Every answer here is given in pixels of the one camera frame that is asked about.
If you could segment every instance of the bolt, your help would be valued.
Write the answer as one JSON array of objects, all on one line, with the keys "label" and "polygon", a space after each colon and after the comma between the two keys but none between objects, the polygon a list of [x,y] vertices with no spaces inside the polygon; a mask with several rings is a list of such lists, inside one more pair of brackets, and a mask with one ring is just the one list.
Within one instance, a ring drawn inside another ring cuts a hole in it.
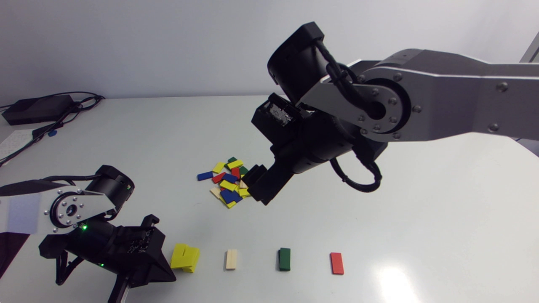
[{"label": "bolt", "polygon": [[402,75],[401,73],[396,73],[396,74],[393,75],[393,80],[394,80],[395,82],[399,82],[399,81],[401,81],[402,79],[403,79],[403,75]]},{"label": "bolt", "polygon": [[499,91],[500,93],[503,93],[508,89],[509,89],[509,85],[507,84],[507,82],[500,82],[496,84],[496,90]]},{"label": "bolt", "polygon": [[488,126],[488,131],[491,132],[491,133],[497,132],[498,129],[500,129],[500,127],[498,126],[498,123],[491,123],[491,124]]}]

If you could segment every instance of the power adapter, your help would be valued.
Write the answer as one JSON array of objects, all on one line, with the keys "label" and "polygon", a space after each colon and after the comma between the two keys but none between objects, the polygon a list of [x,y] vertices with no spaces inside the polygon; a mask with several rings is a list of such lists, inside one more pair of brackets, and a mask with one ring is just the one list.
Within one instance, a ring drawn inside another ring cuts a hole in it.
[{"label": "power adapter", "polygon": [[9,125],[58,121],[73,105],[70,95],[22,99],[10,106],[2,116]]}]

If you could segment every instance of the white wall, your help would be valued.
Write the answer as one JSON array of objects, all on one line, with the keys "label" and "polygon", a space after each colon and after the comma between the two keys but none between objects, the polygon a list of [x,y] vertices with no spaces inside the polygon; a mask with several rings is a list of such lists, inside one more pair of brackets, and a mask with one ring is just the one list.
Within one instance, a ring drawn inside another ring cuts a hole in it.
[{"label": "white wall", "polygon": [[267,94],[268,58],[312,20],[344,63],[409,47],[518,62],[538,11],[537,0],[2,0],[0,104],[73,89]]}]

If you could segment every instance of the white table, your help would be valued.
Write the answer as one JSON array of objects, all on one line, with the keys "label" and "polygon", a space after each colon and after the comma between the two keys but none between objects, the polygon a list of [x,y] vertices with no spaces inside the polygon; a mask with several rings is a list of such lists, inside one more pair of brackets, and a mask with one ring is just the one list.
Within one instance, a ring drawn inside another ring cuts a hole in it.
[{"label": "white table", "polygon": [[[506,137],[466,134],[392,143],[376,192],[352,190],[324,164],[269,206],[231,210],[196,175],[231,156],[273,163],[250,120],[264,96],[105,100],[0,168],[0,184],[89,175],[110,164],[135,182],[115,225],[161,219],[163,252],[201,250],[194,274],[129,291],[128,302],[538,302],[539,158]],[[0,127],[5,138],[12,128]],[[351,154],[353,179],[371,176]],[[115,275],[83,262],[62,286],[30,236],[0,280],[0,302],[105,302]],[[275,269],[292,249],[292,270]],[[227,249],[238,268],[224,270]],[[331,274],[341,252],[345,275]]]}]

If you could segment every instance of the blue object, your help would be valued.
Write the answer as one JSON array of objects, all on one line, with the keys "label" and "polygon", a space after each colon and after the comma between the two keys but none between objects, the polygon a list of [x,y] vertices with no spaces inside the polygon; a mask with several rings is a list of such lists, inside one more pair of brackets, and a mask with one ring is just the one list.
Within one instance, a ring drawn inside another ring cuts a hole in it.
[{"label": "blue object", "polygon": [[211,171],[208,171],[207,173],[202,173],[197,175],[197,179],[199,181],[207,180],[213,178],[213,173]]},{"label": "blue object", "polygon": [[225,200],[226,204],[232,203],[234,201],[234,198],[236,197],[234,195],[235,191],[229,191],[228,189],[221,191],[221,197]]},{"label": "blue object", "polygon": [[227,180],[229,181],[230,183],[234,183],[238,180],[238,177],[234,176],[234,175],[231,175],[231,174],[225,174],[223,176],[223,180]]}]

